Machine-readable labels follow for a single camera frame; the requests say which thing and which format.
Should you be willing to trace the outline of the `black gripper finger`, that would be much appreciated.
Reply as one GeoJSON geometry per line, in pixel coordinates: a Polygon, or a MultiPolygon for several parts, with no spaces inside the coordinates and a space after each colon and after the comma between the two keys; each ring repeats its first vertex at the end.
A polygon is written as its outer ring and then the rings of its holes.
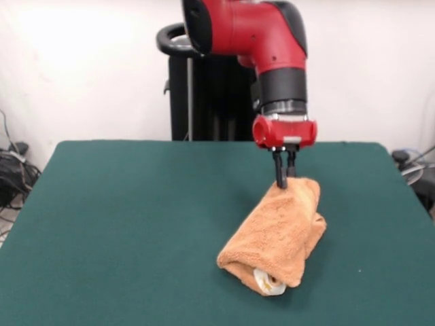
{"type": "Polygon", "coordinates": [[[288,167],[287,167],[287,176],[295,177],[296,176],[296,154],[298,151],[297,145],[289,145],[287,148],[288,153],[288,167]]]}
{"type": "Polygon", "coordinates": [[[288,186],[287,174],[286,169],[283,166],[281,151],[278,150],[276,147],[273,147],[271,152],[275,163],[275,178],[277,187],[280,189],[286,189],[288,186]]]}

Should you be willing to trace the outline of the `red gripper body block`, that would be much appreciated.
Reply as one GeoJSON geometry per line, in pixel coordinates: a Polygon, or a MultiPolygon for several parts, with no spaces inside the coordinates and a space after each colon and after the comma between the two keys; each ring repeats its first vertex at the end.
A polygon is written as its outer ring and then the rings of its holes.
{"type": "Polygon", "coordinates": [[[252,126],[254,142],[261,148],[281,148],[296,145],[312,146],[317,138],[317,122],[313,120],[291,121],[270,119],[258,115],[252,126]]]}

